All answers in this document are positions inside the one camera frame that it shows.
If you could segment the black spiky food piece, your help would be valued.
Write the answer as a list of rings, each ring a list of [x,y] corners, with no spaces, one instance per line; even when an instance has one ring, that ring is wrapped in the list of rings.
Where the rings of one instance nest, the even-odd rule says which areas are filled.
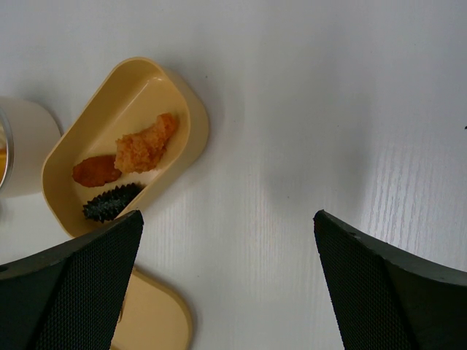
[[[100,223],[112,221],[142,189],[140,184],[130,183],[105,191],[82,206],[84,217]]]

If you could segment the red-brown sausage food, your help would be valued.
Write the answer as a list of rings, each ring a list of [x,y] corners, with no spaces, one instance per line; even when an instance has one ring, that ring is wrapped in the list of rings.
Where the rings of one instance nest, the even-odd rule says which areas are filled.
[[[121,176],[122,172],[115,168],[115,155],[89,157],[72,170],[73,180],[84,187],[101,187]]]

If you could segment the orange fried food piece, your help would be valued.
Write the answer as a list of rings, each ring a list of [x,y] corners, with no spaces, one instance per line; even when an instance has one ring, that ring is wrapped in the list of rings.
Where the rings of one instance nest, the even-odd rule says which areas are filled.
[[[167,143],[177,129],[177,119],[171,113],[164,113],[158,115],[148,128],[123,135],[115,142],[115,168],[124,174],[141,174],[153,170],[166,152]]]

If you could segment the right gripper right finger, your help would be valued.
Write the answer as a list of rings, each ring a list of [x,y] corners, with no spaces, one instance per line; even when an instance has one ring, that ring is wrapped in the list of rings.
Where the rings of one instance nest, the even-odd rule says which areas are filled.
[[[323,210],[314,216],[314,237],[346,349],[466,348],[466,272]]]

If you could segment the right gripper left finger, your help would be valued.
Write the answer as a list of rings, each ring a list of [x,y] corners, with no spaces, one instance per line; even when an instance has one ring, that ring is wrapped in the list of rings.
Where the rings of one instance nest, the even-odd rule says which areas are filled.
[[[131,211],[1,265],[1,348],[109,349],[142,231]]]

